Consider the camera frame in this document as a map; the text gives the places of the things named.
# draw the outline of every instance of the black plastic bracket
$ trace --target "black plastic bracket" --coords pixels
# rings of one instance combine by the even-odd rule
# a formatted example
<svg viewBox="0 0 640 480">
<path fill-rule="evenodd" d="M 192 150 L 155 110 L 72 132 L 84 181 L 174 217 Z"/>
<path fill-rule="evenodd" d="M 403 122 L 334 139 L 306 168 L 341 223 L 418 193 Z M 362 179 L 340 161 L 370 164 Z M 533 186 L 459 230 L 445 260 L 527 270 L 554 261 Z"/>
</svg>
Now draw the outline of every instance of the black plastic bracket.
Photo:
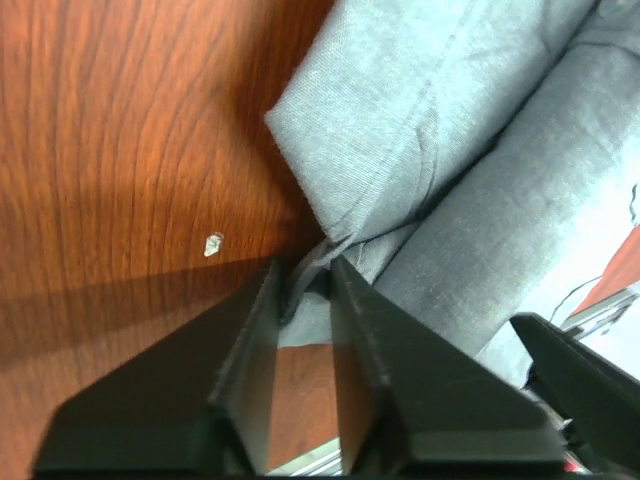
<svg viewBox="0 0 640 480">
<path fill-rule="evenodd" d="M 272 262 L 231 297 L 65 402 L 34 475 L 261 476 L 281 284 Z M 343 471 L 369 478 L 571 476 L 563 469 L 561 436 L 542 409 L 381 296 L 344 258 L 333 262 L 328 284 Z M 634 384 L 532 318 L 514 326 L 540 376 L 576 412 L 594 449 L 626 472 L 639 471 Z M 547 347 L 569 367 L 570 383 L 586 388 L 581 398 L 604 389 L 601 398 L 617 410 L 607 421 L 624 427 L 587 425 L 601 402 L 580 406 L 578 396 L 566 393 L 562 369 L 549 373 L 550 360 L 543 359 Z"/>
</svg>

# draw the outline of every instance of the wood grain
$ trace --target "wood grain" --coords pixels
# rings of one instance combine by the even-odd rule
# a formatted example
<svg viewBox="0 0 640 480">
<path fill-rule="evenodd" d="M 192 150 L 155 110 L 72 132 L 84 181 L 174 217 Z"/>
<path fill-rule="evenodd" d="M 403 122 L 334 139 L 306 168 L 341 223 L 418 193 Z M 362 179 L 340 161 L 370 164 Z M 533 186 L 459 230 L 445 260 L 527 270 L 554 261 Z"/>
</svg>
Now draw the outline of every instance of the wood grain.
<svg viewBox="0 0 640 480">
<path fill-rule="evenodd" d="M 330 345 L 278 351 L 271 415 L 270 468 L 338 434 L 336 385 Z"/>
<path fill-rule="evenodd" d="M 56 404 L 318 240 L 262 118 L 330 7 L 0 0 L 2 478 Z"/>
</svg>

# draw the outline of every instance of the black plastic part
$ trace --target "black plastic part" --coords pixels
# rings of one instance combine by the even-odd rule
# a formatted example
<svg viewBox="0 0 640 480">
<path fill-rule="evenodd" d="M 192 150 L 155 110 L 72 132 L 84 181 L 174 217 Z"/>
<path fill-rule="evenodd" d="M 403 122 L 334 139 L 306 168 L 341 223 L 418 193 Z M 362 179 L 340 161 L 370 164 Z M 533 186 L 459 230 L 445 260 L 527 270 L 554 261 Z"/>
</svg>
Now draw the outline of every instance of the black plastic part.
<svg viewBox="0 0 640 480">
<path fill-rule="evenodd" d="M 589 445 L 607 460 L 640 472 L 640 384 L 537 315 L 518 315 L 511 324 L 537 375 Z"/>
<path fill-rule="evenodd" d="M 343 471 L 559 475 L 561 440 L 519 392 L 332 264 Z"/>
<path fill-rule="evenodd" d="M 266 466 L 276 262 L 65 402 L 33 467 L 47 475 L 255 474 Z"/>
<path fill-rule="evenodd" d="M 560 405 L 560 402 L 558 402 L 556 397 L 553 395 L 553 392 L 551 391 L 549 386 L 546 385 L 542 380 L 540 380 L 540 377 L 538 377 L 535 365 L 531 365 L 531 368 L 529 369 L 526 388 L 535 393 L 562 418 L 569 417 L 562 408 L 562 405 Z"/>
</svg>

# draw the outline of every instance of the white debris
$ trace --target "white debris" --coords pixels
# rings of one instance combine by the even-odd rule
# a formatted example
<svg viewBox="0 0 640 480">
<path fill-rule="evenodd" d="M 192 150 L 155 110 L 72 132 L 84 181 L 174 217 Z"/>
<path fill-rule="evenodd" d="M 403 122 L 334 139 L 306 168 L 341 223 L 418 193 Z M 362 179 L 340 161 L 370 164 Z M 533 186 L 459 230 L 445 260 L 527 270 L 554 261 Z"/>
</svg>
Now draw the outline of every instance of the white debris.
<svg viewBox="0 0 640 480">
<path fill-rule="evenodd" d="M 220 251 L 220 247 L 222 246 L 222 240 L 224 239 L 224 235 L 221 233 L 214 233 L 213 235 L 209 235 L 207 237 L 207 241 L 204 244 L 204 256 L 210 257 L 211 255 L 215 255 Z"/>
</svg>

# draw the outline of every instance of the gray fabric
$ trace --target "gray fabric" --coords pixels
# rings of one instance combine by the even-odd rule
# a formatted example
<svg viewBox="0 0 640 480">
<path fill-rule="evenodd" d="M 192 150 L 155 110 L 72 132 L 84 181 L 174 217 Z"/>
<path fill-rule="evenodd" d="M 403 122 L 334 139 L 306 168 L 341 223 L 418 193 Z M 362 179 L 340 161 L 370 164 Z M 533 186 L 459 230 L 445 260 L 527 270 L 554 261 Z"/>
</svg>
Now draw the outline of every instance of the gray fabric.
<svg viewBox="0 0 640 480">
<path fill-rule="evenodd" d="M 354 245 L 344 252 L 344 256 L 369 283 L 373 283 L 418 226 L 418 222 L 410 223 L 368 242 Z M 314 274 L 324 270 L 325 267 L 321 266 L 321 263 L 327 258 L 326 248 L 326 244 L 322 244 L 312 251 L 309 257 L 314 260 L 303 262 L 302 270 L 312 272 L 309 265 L 317 267 Z M 309 279 L 310 288 L 304 293 L 302 301 L 295 305 L 293 320 L 280 332 L 280 347 L 331 343 L 329 301 L 325 290 L 318 285 L 323 279 L 318 278 L 316 284 L 313 284 L 312 280 Z"/>
<path fill-rule="evenodd" d="M 511 381 L 522 378 L 526 359 L 506 319 L 519 307 L 549 315 L 602 270 L 631 229 L 640 179 L 640 7 L 627 4 L 590 17 L 496 149 L 375 284 Z M 550 288 L 545 279 L 555 270 L 563 273 Z"/>
<path fill-rule="evenodd" d="M 345 248 L 429 208 L 592 4 L 339 0 L 266 118 L 329 242 Z"/>
<path fill-rule="evenodd" d="M 346 241 L 343 241 L 339 245 L 334 245 L 328 240 L 323 240 L 304 257 L 298 266 L 296 266 L 290 277 L 285 282 L 283 288 L 281 321 L 284 323 L 290 323 L 294 319 L 294 315 L 296 315 L 297 318 L 300 318 L 300 315 L 302 315 L 302 313 L 300 313 L 300 304 L 303 301 L 303 297 L 307 290 L 310 288 L 311 282 L 313 282 L 316 276 L 327 268 L 331 260 L 344 253 L 346 247 L 348 247 Z M 305 317 L 303 318 L 310 315 L 306 309 L 303 308 L 302 311 L 305 312 Z M 311 320 L 311 324 L 316 324 L 315 318 Z M 291 329 L 285 330 L 281 336 L 281 339 L 284 338 L 282 340 L 283 346 L 297 346 L 295 344 L 290 344 L 288 340 L 289 336 L 294 335 L 294 332 L 297 331 L 299 330 L 297 330 L 295 326 Z M 308 338 L 306 335 L 301 337 L 294 335 L 294 338 L 299 338 L 299 341 L 303 342 L 302 345 L 309 343 L 304 340 L 305 338 Z"/>
</svg>

